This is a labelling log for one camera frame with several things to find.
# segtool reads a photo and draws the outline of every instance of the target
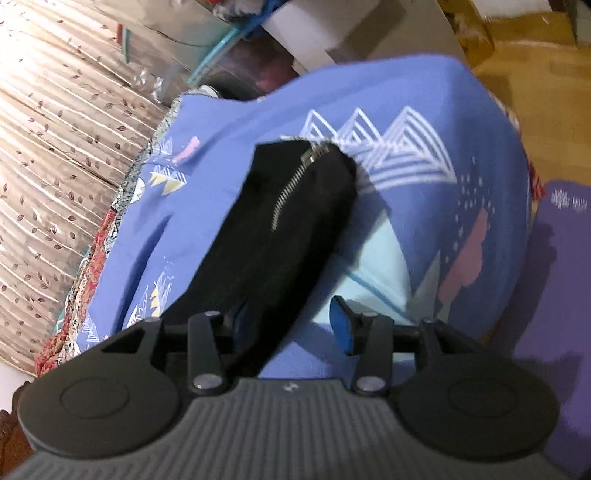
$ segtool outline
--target wooden floor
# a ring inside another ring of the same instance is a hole
[[[496,43],[474,71],[518,115],[543,181],[591,184],[591,48]]]

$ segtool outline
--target zipper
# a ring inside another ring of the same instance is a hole
[[[304,173],[306,170],[322,155],[325,155],[329,152],[329,148],[326,144],[313,144],[310,146],[308,150],[300,157],[300,165],[297,167],[295,173],[290,178],[290,181],[287,182],[287,185],[281,191],[279,198],[275,203],[275,208],[273,209],[273,219],[271,221],[271,232],[277,230],[277,225],[279,224],[279,218],[281,217],[281,212],[283,211],[283,207],[294,193],[296,187],[301,182]]]

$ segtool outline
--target blue blanket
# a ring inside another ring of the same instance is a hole
[[[469,71],[416,56],[324,69],[253,102],[186,95],[144,166],[77,338],[81,351],[160,315],[182,294],[239,194],[255,145],[289,137],[330,139],[355,158],[359,199],[262,376],[350,373],[329,325],[335,294],[401,323],[438,317],[475,338],[492,327],[524,257],[527,159]]]

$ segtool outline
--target ribbed gray surface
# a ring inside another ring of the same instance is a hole
[[[8,480],[568,480],[540,455],[481,465],[410,437],[385,402],[340,381],[242,380],[193,402],[157,442],[116,459],[39,453]]]

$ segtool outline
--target leaf patterned curtain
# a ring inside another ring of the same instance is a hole
[[[89,0],[0,0],[0,359],[27,372],[164,109]]]

